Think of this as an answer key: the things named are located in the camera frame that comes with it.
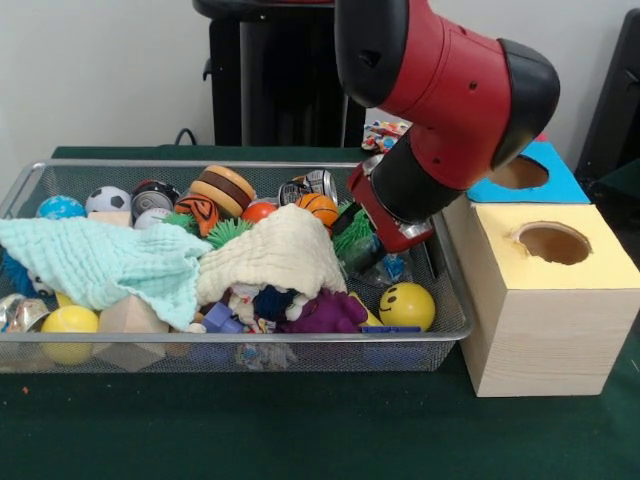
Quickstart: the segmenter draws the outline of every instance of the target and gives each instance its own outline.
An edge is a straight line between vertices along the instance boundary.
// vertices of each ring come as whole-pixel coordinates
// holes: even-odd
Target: blue ball
[[[87,212],[77,200],[64,195],[56,195],[40,204],[36,216],[59,220],[61,218],[86,217]]]

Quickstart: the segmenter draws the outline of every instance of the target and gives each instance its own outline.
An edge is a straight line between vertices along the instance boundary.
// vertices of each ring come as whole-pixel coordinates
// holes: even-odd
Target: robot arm
[[[364,208],[384,250],[404,251],[428,238],[431,215],[542,132],[558,103],[558,75],[536,51],[456,25],[427,0],[336,0],[335,15],[347,94],[413,126],[353,172],[356,206],[334,232]]]

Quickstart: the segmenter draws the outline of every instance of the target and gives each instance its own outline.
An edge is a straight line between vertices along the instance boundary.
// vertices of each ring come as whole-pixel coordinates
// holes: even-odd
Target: yellow smiley face ball
[[[380,320],[387,327],[420,327],[426,332],[435,317],[433,297],[415,283],[398,283],[380,299]]]

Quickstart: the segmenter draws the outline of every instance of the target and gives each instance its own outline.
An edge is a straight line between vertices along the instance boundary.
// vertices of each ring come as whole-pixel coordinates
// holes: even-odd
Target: white wall
[[[563,93],[548,131],[574,165],[637,0],[431,3],[549,57]],[[188,0],[0,0],[0,196],[23,165],[57,145],[157,145],[183,126],[210,142],[210,84],[200,79],[207,57],[208,20]]]

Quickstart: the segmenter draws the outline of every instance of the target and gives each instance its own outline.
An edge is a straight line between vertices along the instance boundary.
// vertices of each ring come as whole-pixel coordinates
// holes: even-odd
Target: wire mesh basket
[[[350,199],[346,180],[354,164],[216,162],[244,176],[260,197],[272,197],[291,178],[326,168],[341,201]],[[0,218],[31,218],[52,195],[83,201],[97,187],[131,191],[158,179],[186,191],[208,162],[47,160],[25,169],[0,205]],[[437,314],[429,332],[413,334],[0,334],[0,373],[110,372],[367,372],[434,371],[457,340],[472,330],[474,311],[445,223],[433,218],[436,234],[410,252],[413,280],[433,295]],[[384,288],[350,279],[377,312]],[[0,276],[0,296],[13,293]]]

